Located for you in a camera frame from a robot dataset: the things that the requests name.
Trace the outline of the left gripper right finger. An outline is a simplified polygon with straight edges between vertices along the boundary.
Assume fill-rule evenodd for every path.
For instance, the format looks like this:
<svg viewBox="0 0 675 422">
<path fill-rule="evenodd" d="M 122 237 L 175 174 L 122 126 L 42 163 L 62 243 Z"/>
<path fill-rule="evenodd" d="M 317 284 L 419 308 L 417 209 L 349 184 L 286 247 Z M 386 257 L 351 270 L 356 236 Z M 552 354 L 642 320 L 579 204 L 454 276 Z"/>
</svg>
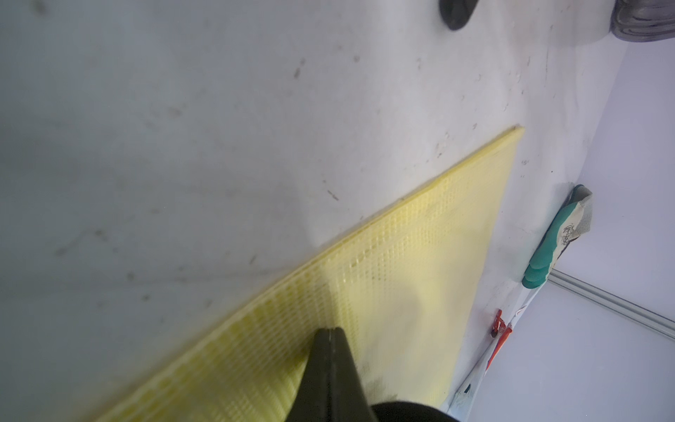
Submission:
<svg viewBox="0 0 675 422">
<path fill-rule="evenodd" d="M 376 421 L 342 328 L 330 331 L 330 420 Z"/>
</svg>

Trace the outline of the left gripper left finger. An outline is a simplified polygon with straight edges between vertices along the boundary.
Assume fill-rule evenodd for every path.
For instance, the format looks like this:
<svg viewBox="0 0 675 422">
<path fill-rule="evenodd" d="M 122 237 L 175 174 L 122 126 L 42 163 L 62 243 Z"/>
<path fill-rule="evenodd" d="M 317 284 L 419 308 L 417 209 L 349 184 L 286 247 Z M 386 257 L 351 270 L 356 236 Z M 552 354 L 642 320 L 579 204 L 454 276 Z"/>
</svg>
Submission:
<svg viewBox="0 0 675 422">
<path fill-rule="evenodd" d="M 286 421 L 330 421 L 332 394 L 332 331 L 320 329 L 313 339 L 302 381 Z"/>
</svg>

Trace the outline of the yellow mesh document bag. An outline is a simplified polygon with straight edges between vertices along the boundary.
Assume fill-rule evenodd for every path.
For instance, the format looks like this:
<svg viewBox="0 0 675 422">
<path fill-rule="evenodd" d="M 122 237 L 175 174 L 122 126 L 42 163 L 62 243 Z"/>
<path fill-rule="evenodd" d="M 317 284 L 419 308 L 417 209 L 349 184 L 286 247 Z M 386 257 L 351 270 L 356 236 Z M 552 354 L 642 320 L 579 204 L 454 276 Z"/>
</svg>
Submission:
<svg viewBox="0 0 675 422">
<path fill-rule="evenodd" d="M 284 420 L 332 327 L 368 402 L 442 404 L 523 135 L 508 129 L 276 282 L 103 420 Z"/>
</svg>

